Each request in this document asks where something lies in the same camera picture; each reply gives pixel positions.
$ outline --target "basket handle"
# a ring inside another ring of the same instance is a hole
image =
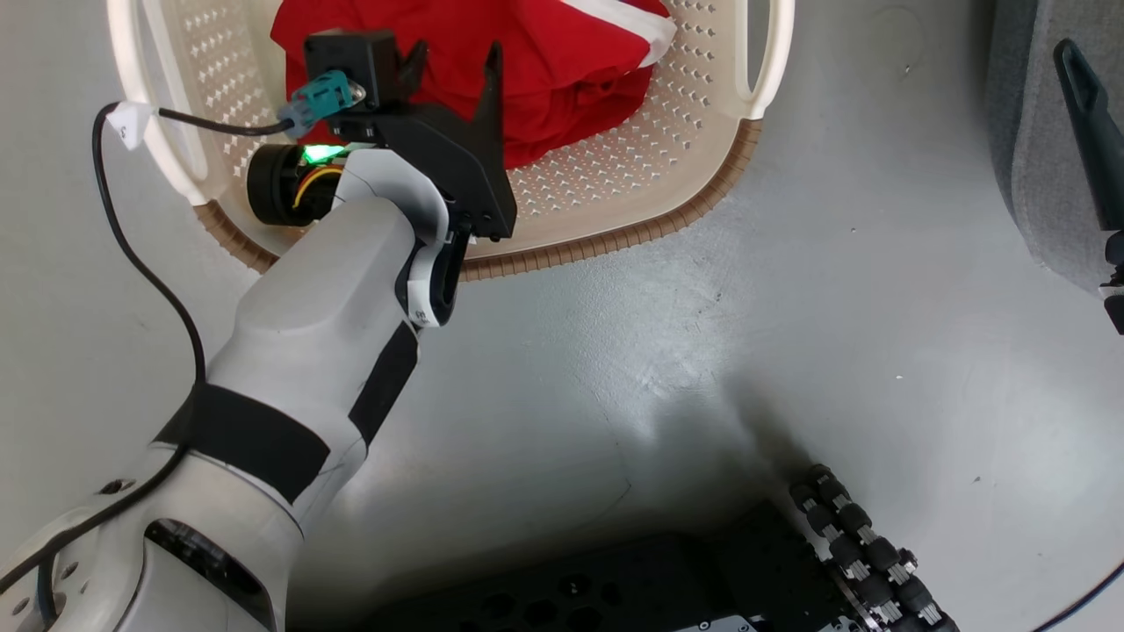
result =
[[[737,94],[747,106],[745,118],[758,120],[765,114],[765,108],[772,103],[785,76],[788,64],[788,53],[792,47],[792,24],[796,18],[796,0],[769,0],[769,36],[765,40],[765,54],[758,72],[758,84],[750,85],[750,2],[737,0],[736,19],[737,47],[734,54],[734,81]]]
[[[129,101],[158,106],[155,90],[148,79],[148,69],[145,65],[140,44],[138,2],[139,0],[107,0],[109,36],[112,40],[117,73],[121,79],[125,98]],[[160,7],[148,2],[145,9],[164,74],[169,78],[169,89],[173,101],[182,100],[185,102],[185,90],[179,70],[175,67],[174,56],[170,52],[171,44],[163,24],[163,15],[160,13]],[[183,108],[180,103],[175,103],[175,106]],[[207,162],[202,154],[198,133],[193,129],[185,130],[188,152],[194,159],[191,161],[194,164],[194,169],[192,169],[192,164],[182,159],[180,152],[175,150],[167,132],[165,124],[160,118],[153,118],[152,123],[148,124],[144,141],[152,157],[172,187],[188,198],[192,206],[207,204],[208,198],[199,188],[199,181],[207,177]]]

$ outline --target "black cable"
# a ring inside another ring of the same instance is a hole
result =
[[[109,222],[109,229],[112,231],[114,238],[117,240],[117,245],[125,253],[125,259],[128,259],[129,263],[140,272],[140,276],[156,288],[156,291],[172,305],[172,309],[183,320],[183,327],[188,329],[188,337],[191,338],[191,354],[196,360],[196,383],[202,383],[207,381],[207,359],[203,355],[203,342],[199,337],[199,329],[196,327],[194,320],[191,319],[188,308],[180,301],[180,298],[133,251],[133,246],[129,245],[125,233],[121,231],[121,223],[117,219],[117,210],[114,209],[114,200],[109,196],[109,181],[106,179],[106,161],[101,151],[101,128],[105,127],[106,118],[117,108],[117,105],[110,103],[101,108],[101,111],[93,119],[93,141],[91,143],[91,150],[93,151],[93,177],[98,182],[98,193],[101,195],[101,206],[106,209],[106,219]]]
[[[35,605],[39,610],[43,625],[47,630],[58,620],[58,608],[55,607],[55,589],[51,585],[51,574],[55,567],[54,562],[54,556],[43,560],[43,563],[39,565],[38,575],[35,578]]]
[[[198,116],[191,116],[189,114],[178,112],[165,108],[160,108],[156,110],[156,114],[162,118],[179,120],[180,123],[187,123],[189,125],[194,125],[196,127],[201,127],[203,129],[210,129],[211,132],[218,132],[220,134],[230,134],[232,136],[271,136],[273,134],[280,134],[285,129],[292,129],[292,126],[294,125],[293,121],[285,119],[265,127],[242,127],[238,125],[216,123],[214,120],[207,120],[206,118],[199,118]]]
[[[132,263],[133,267],[136,268],[137,271],[140,272],[140,274],[156,288],[156,290],[167,300],[169,304],[171,304],[172,308],[183,322],[183,327],[188,331],[188,337],[191,338],[191,353],[194,356],[196,385],[198,386],[207,381],[207,360],[203,355],[203,344],[202,340],[199,337],[199,329],[196,327],[194,320],[191,319],[191,314],[188,313],[187,307],[183,306],[183,303],[180,301],[179,297],[176,297],[175,294],[172,292],[172,290],[169,289],[169,287],[165,286],[164,282],[161,281],[160,278],[144,264],[143,261],[140,261],[140,258],[137,256],[136,252],[133,251],[128,240],[125,237],[125,233],[121,231],[121,224],[117,218],[117,210],[114,208],[114,200],[109,195],[109,181],[106,179],[106,164],[101,151],[101,137],[102,128],[106,126],[107,118],[115,109],[117,109],[118,105],[119,103],[110,103],[101,108],[98,116],[93,119],[93,137],[91,139],[90,147],[93,152],[93,174],[94,180],[98,182],[98,192],[101,196],[101,205],[106,210],[106,219],[109,222],[109,228],[114,233],[114,238],[117,241],[117,245],[120,246],[121,252],[125,253],[125,258],[128,259],[129,263]],[[157,111],[160,116],[164,118],[180,120],[206,129],[237,136],[268,136],[270,134],[284,132],[293,126],[291,120],[284,120],[269,127],[237,127],[214,123],[163,108]],[[36,599],[38,601],[39,611],[44,613],[44,620],[46,621],[47,615],[55,612],[54,593],[51,585],[51,570],[54,566],[55,556],[79,538],[85,535],[102,523],[117,517],[129,507],[136,505],[142,498],[151,494],[154,489],[160,487],[161,484],[163,484],[164,480],[172,475],[172,471],[175,470],[180,462],[183,461],[188,451],[188,443],[181,443],[175,448],[175,451],[172,452],[172,457],[167,460],[167,462],[164,463],[152,478],[137,486],[132,494],[105,507],[78,525],[55,534],[55,536],[48,540],[42,549],[28,556],[27,559],[16,565],[10,571],[8,571],[8,574],[0,578],[0,594],[6,593],[25,575],[38,567],[39,575],[36,581]]]
[[[1084,597],[1073,602],[1072,605],[1070,605],[1068,608],[1054,615],[1054,617],[1051,619],[1050,621],[1035,628],[1033,632],[1046,632],[1046,630],[1052,630],[1059,623],[1062,623],[1063,621],[1068,620],[1075,614],[1081,612],[1081,608],[1089,605],[1089,603],[1091,603],[1093,599],[1099,597],[1100,594],[1105,592],[1105,589],[1112,586],[1114,581],[1120,579],[1121,575],[1124,575],[1124,562],[1122,562],[1118,567],[1116,567],[1116,570],[1112,571],[1108,575],[1108,577],[1104,578],[1100,581],[1100,584],[1097,584],[1096,587],[1093,588],[1093,590],[1086,593]]]

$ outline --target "black band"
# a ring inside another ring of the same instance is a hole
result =
[[[208,383],[191,390],[156,441],[188,443],[260,479],[290,504],[316,480],[330,452],[324,440],[289,415]]]
[[[402,392],[402,387],[410,379],[417,363],[418,338],[414,335],[414,329],[402,323],[379,354],[374,370],[347,414],[368,445],[387,419],[390,407]]]

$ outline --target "white plastic basket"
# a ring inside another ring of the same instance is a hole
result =
[[[750,0],[664,0],[679,25],[643,107],[619,127],[511,170],[516,235],[469,251],[465,277],[497,277],[627,247],[682,228],[733,187],[780,85],[795,0],[770,0],[750,85]],[[126,98],[232,124],[284,103],[284,55],[269,38],[280,0],[108,0]],[[156,119],[145,134],[169,182],[232,254],[264,271],[303,234],[250,210],[245,173],[263,142]]]

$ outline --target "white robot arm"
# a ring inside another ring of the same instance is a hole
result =
[[[342,85],[362,99],[328,118],[336,135],[386,148],[347,157],[330,213],[242,299],[206,379],[197,345],[191,395],[123,478],[11,557],[0,632],[283,631],[305,535],[366,459],[417,362],[417,332],[448,318],[470,236],[510,236],[498,46],[471,123],[406,102],[424,44],[401,60],[388,33],[328,34],[306,52],[310,71],[345,74]],[[93,145],[110,226],[190,333],[182,305],[117,225],[100,163],[111,111],[99,115]],[[252,202],[283,198],[263,189],[289,154],[269,147],[259,170],[268,177],[250,179]],[[271,205],[254,210],[269,216]]]
[[[143,484],[190,443],[156,491],[58,553],[53,630],[284,629],[303,534],[366,458],[416,363],[415,328],[395,290],[414,242],[398,207],[370,196],[335,209],[251,288],[208,382],[125,482],[13,557]],[[21,611],[0,616],[0,630],[36,629],[35,595],[29,576],[0,597],[0,613]]]

